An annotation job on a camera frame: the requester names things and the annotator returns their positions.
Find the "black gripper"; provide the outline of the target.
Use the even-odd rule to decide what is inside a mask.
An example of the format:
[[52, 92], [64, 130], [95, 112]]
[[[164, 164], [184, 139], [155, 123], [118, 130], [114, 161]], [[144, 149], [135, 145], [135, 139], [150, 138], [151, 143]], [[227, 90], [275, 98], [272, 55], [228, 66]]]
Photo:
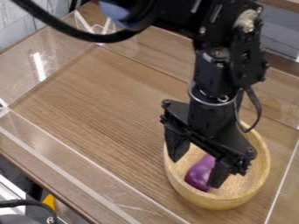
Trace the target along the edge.
[[247, 128], [239, 117], [243, 95], [254, 104], [258, 97], [251, 87], [238, 90], [227, 100], [211, 98], [199, 90], [190, 91], [188, 102], [166, 99], [162, 102], [160, 122], [170, 159], [176, 163], [191, 144], [216, 158], [211, 169], [208, 186], [220, 188], [230, 175], [246, 175], [258, 150], [244, 138], [256, 126]]

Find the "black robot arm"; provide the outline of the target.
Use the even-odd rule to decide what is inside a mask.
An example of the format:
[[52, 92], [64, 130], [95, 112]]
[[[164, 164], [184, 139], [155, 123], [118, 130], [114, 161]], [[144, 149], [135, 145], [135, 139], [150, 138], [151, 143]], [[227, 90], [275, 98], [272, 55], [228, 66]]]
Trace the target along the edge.
[[220, 187], [244, 175], [258, 151], [244, 138], [239, 119], [243, 99], [255, 100], [254, 85], [266, 79], [268, 63], [260, 49], [263, 20], [258, 0], [98, 0], [119, 29], [108, 34], [83, 31], [58, 19], [34, 0], [12, 2], [52, 29], [76, 39], [112, 44], [155, 27], [188, 39], [195, 51], [187, 102], [162, 103], [168, 157], [180, 161], [196, 145], [216, 161], [208, 185]]

